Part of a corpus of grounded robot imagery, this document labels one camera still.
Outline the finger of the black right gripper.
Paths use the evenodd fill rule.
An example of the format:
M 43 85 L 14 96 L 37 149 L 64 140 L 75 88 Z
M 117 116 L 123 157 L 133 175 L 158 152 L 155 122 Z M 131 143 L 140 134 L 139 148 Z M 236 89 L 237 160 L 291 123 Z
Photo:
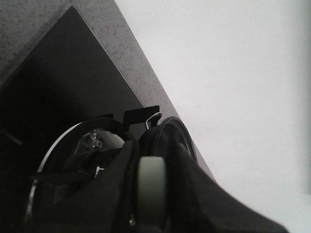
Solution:
M 182 144 L 168 156 L 173 233 L 286 233 L 287 229 L 248 208 L 215 183 Z

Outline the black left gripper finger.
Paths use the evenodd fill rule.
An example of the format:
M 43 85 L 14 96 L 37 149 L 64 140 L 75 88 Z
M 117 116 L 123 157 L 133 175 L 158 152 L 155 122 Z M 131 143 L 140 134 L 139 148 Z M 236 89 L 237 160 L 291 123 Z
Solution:
M 86 174 L 57 174 L 47 182 L 71 184 L 74 191 L 33 217 L 35 233 L 113 233 L 127 229 L 134 208 L 138 146 L 126 141 L 121 148 L 99 150 L 83 165 Z

